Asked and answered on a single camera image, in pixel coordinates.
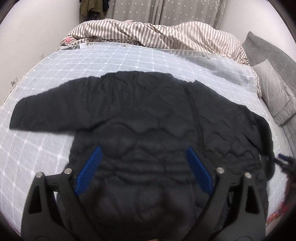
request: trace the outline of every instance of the white wall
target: white wall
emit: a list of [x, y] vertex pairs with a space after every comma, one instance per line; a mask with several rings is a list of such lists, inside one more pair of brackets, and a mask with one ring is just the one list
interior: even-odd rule
[[248, 32], [252, 31], [296, 61], [296, 43], [267, 0], [227, 0], [220, 30], [232, 33], [242, 43]]
[[12, 88], [40, 61], [59, 47], [79, 24], [78, 0], [20, 0], [0, 25], [0, 106]]

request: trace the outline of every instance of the striped blanket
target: striped blanket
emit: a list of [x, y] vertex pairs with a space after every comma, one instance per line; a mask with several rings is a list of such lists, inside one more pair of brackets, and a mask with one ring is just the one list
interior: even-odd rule
[[[60, 45], [75, 46], [85, 42], [120, 42], [152, 48], [194, 50], [217, 54], [249, 66], [247, 55], [234, 35], [202, 22], [164, 26], [134, 20], [92, 20], [79, 24]], [[253, 73], [257, 79], [257, 95], [261, 98], [258, 77], [254, 70]]]

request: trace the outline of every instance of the quilted jacket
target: quilted jacket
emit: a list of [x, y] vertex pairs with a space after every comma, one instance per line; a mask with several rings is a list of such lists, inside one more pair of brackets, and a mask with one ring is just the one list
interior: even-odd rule
[[198, 81], [156, 72], [76, 79], [20, 100], [10, 128], [75, 131], [69, 165], [101, 148], [101, 163], [79, 198], [106, 240], [184, 237], [208, 200], [188, 166], [188, 147], [215, 167], [250, 172], [267, 215], [274, 171], [268, 123]]

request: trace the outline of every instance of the curtain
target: curtain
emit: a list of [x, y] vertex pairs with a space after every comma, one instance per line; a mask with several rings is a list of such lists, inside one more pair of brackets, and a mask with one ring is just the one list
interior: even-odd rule
[[106, 18], [173, 26], [199, 21], [219, 29], [227, 0], [110, 0]]

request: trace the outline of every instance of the silver bolt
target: silver bolt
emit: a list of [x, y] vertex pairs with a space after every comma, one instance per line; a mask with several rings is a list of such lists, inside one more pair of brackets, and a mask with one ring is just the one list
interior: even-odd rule
[[71, 169], [71, 168], [66, 168], [66, 169], [64, 170], [64, 173], [67, 174], [67, 175], [69, 175], [69, 174], [72, 173], [72, 169]]
[[224, 173], [224, 169], [222, 167], [218, 167], [216, 169], [216, 172], [218, 172], [219, 174], [223, 174]]
[[248, 172], [246, 172], [244, 175], [246, 176], [246, 178], [251, 178], [252, 177], [251, 173], [248, 173]]
[[43, 176], [43, 172], [37, 172], [35, 177], [37, 178], [41, 178]]

